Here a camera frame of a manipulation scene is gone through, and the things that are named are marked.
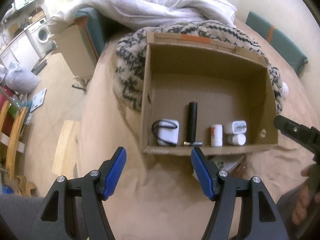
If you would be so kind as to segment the person's right hand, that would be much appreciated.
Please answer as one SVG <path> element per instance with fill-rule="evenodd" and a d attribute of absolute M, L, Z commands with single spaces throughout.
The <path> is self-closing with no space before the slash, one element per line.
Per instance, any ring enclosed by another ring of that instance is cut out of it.
<path fill-rule="evenodd" d="M 315 164 L 309 165 L 306 168 L 304 168 L 300 173 L 301 176 L 309 177 L 313 166 L 315 166 Z M 311 202 L 308 184 L 309 184 L 309 178 L 306 179 L 306 181 L 304 181 L 304 183 L 302 184 L 302 187 L 300 189 L 300 192 L 296 201 L 296 207 L 292 212 L 292 221 L 295 225 L 299 225 L 307 217 L 307 208 L 309 207 L 309 204 Z M 319 204 L 319 192 L 315 194 L 313 200 L 315 201 L 315 203 Z"/>

